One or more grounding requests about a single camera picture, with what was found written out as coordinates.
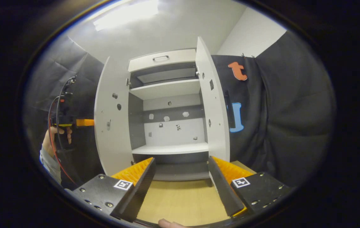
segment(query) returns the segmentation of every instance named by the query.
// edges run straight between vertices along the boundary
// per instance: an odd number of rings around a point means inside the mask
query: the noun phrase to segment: ceiling light
[[[157,0],[150,0],[116,9],[93,22],[97,31],[118,26],[133,20],[150,17],[158,13]]]

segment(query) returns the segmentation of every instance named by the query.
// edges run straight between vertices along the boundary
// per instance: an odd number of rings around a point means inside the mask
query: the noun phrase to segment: ceiling
[[[159,0],[158,14],[147,19],[101,31],[93,25],[99,17],[87,19],[66,35],[103,63],[111,56],[117,71],[123,72],[131,58],[195,48],[198,36],[216,54],[245,9],[231,0]]]

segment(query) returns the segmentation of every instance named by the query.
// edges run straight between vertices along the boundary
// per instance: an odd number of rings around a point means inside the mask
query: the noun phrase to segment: drawer
[[[129,61],[128,71],[134,72],[151,67],[163,66],[174,63],[196,61],[195,49],[183,49],[170,52],[160,52]]]

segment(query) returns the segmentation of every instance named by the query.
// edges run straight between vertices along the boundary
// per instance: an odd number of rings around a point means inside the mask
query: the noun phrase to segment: red cable
[[[52,136],[50,135],[50,134],[51,134],[51,121],[50,121],[50,120],[51,120],[51,117],[50,117],[50,113],[49,113],[49,115],[48,115],[48,122],[49,122],[48,133],[49,133],[49,136],[50,136],[51,146],[52,146],[52,150],[53,150],[53,152],[54,152],[54,155],[55,155],[55,157],[56,157],[56,160],[57,160],[60,168],[61,168],[61,169],[63,170],[63,172],[65,173],[65,175],[66,175],[75,185],[77,185],[77,184],[72,180],[72,178],[70,178],[70,176],[66,173],[66,171],[65,171],[65,169],[63,168],[62,164],[60,164],[59,158],[58,158],[58,156],[57,156],[57,154],[56,154],[56,148],[55,148],[55,145],[54,145],[54,143],[53,143]]]

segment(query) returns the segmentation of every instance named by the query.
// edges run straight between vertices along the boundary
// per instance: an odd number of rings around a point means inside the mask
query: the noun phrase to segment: white cabinet
[[[193,156],[208,151],[229,161],[229,127],[219,77],[202,38],[196,47],[130,60],[131,80],[138,80],[131,89],[127,77],[114,75],[106,61],[94,118],[97,149],[107,175],[129,167],[135,155]]]

